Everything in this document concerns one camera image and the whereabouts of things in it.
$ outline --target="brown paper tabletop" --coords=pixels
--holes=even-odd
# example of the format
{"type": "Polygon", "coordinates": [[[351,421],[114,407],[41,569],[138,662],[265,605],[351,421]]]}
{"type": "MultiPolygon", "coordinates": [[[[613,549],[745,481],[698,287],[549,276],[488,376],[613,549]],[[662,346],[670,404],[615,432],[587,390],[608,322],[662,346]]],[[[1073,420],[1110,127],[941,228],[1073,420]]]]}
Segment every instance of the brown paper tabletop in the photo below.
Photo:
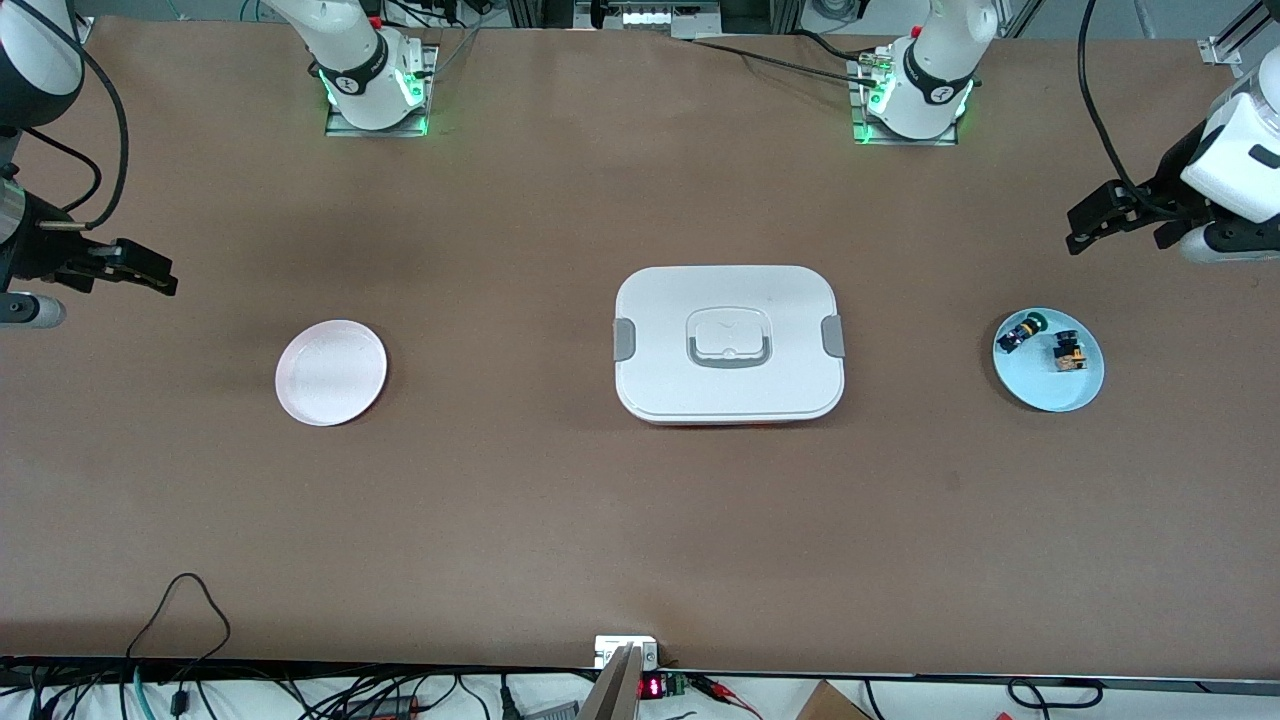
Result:
{"type": "MultiPolygon", "coordinates": [[[[0,651],[119,655],[195,570],[227,657],[581,665],[643,632],[685,667],[1280,678],[1280,265],[1194,266],[1149,231],[1066,254],[1066,209],[1114,177],[1073,44],[996,42],[954,149],[858,146],[840,83],[648,33],[481,32],[430,136],[374,141],[321,136],[288,27],[106,19],[90,49],[133,140],[93,237],[180,284],[18,283],[70,315],[0,338],[0,651]],[[626,413],[618,286],[703,263],[831,282],[828,416],[626,413]],[[1078,413],[993,377],[996,323],[1032,305],[1102,343],[1078,413]],[[372,327],[390,377],[312,428],[273,373],[330,318],[372,327]]],[[[1190,42],[1092,68],[1139,179],[1229,85],[1190,42]]],[[[114,165],[92,78],[49,132],[114,165]]],[[[17,163],[55,202],[87,182],[38,143],[17,163]]],[[[142,650],[216,637],[188,587],[142,650]]]]}

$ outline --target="light blue plate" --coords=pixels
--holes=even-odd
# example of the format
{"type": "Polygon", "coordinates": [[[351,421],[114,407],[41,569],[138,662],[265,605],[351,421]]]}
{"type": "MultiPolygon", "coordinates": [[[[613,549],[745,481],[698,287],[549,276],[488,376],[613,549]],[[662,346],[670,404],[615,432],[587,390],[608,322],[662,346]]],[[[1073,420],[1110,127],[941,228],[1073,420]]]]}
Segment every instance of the light blue plate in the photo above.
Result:
{"type": "Polygon", "coordinates": [[[1010,315],[996,337],[991,341],[991,356],[996,363],[996,374],[1009,392],[1018,400],[1037,410],[1050,413],[1070,413],[1088,405],[1102,389],[1106,364],[1102,361],[1102,347],[1093,333],[1079,320],[1048,307],[1028,307],[1010,315]],[[1006,354],[996,343],[1009,331],[1014,329],[1028,313],[1039,313],[1048,320],[1048,328],[1033,336],[1018,350],[1006,354]],[[1080,350],[1084,351],[1083,370],[1060,372],[1053,363],[1053,348],[1057,347],[1055,333],[1076,331],[1080,350]]]}

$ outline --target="small toy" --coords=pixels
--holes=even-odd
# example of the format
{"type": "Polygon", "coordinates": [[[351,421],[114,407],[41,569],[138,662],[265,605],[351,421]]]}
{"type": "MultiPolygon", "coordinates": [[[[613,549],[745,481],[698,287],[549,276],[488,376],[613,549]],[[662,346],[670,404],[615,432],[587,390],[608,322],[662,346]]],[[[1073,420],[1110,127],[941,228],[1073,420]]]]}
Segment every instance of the small toy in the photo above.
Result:
{"type": "Polygon", "coordinates": [[[1012,352],[1018,350],[1019,345],[1027,342],[1032,338],[1032,336],[1047,327],[1048,320],[1044,319],[1044,315],[1041,315],[1039,313],[1028,313],[1027,316],[1023,318],[1023,322],[1018,323],[1014,329],[1009,331],[1000,340],[997,340],[996,345],[998,345],[1005,352],[1012,352]]]}
{"type": "Polygon", "coordinates": [[[1061,372],[1083,370],[1085,365],[1084,351],[1076,340],[1075,331],[1062,331],[1053,336],[1057,338],[1057,347],[1053,348],[1053,361],[1061,372]]]}

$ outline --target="white plate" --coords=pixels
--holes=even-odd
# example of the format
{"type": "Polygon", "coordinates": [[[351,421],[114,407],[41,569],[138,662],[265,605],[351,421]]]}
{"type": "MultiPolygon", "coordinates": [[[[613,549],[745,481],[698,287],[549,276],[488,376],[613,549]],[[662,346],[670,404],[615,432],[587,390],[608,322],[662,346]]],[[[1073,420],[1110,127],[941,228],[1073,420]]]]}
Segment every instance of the white plate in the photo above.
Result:
{"type": "Polygon", "coordinates": [[[374,331],[326,320],[302,331],[275,365],[275,395],[308,425],[352,420],[378,400],[387,380],[387,348],[374,331]]]}
{"type": "Polygon", "coordinates": [[[1084,407],[1098,396],[1106,377],[1102,347],[1093,333],[1075,318],[1048,307],[1028,307],[1010,315],[996,331],[991,356],[996,363],[996,374],[1009,392],[1027,405],[1050,413],[1069,413],[1084,407]],[[1028,313],[1044,315],[1048,328],[1032,336],[1018,350],[1005,352],[996,341],[1023,322],[1028,313]],[[1053,334],[1062,331],[1079,333],[1076,340],[1087,361],[1083,370],[1064,373],[1057,369],[1053,361],[1057,340],[1053,334]]]}

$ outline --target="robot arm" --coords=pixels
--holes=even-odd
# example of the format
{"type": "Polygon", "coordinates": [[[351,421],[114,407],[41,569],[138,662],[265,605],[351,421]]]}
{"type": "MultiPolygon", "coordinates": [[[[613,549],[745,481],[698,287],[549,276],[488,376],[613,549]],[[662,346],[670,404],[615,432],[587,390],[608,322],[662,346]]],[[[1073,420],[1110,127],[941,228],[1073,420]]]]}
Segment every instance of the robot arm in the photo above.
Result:
{"type": "MultiPolygon", "coordinates": [[[[17,132],[52,122],[76,100],[83,58],[73,23],[67,0],[0,1],[0,126],[17,132]]],[[[81,292],[90,292],[95,281],[175,292],[168,258],[129,240],[108,245],[81,234],[108,211],[92,223],[76,223],[65,210],[27,192],[17,173],[12,164],[0,168],[0,327],[50,328],[63,320],[58,300],[9,292],[15,278],[81,292]]],[[[113,204],[116,197],[113,193],[113,204]]]]}
{"type": "MultiPolygon", "coordinates": [[[[27,0],[74,37],[69,0],[27,0]]],[[[14,3],[0,3],[0,126],[50,123],[67,111],[84,82],[79,54],[14,3]]]]}
{"type": "Polygon", "coordinates": [[[931,0],[919,35],[900,37],[883,53],[892,69],[867,110],[902,137],[938,137],[963,111],[997,27],[991,0],[931,0]]]}
{"type": "MultiPolygon", "coordinates": [[[[415,70],[422,67],[421,41],[375,29],[355,0],[266,1],[306,41],[330,102],[352,126],[388,128],[425,102],[422,74],[415,70]]],[[[69,0],[0,0],[0,127],[42,126],[67,111],[84,77],[82,50],[72,45],[77,40],[69,0]]],[[[168,258],[124,238],[108,245],[83,237],[99,220],[73,222],[27,192],[17,173],[13,165],[0,168],[0,327],[47,328],[64,316],[52,297],[9,292],[14,279],[81,292],[95,281],[129,282],[175,293],[168,258]]]]}
{"type": "Polygon", "coordinates": [[[329,102],[348,123],[385,129],[426,101],[422,41],[374,29],[356,0],[264,0],[298,31],[329,102]]]}
{"type": "Polygon", "coordinates": [[[1280,258],[1280,47],[1215,100],[1132,197],[1108,181],[1068,213],[1071,255],[1153,223],[1196,263],[1280,258]]]}

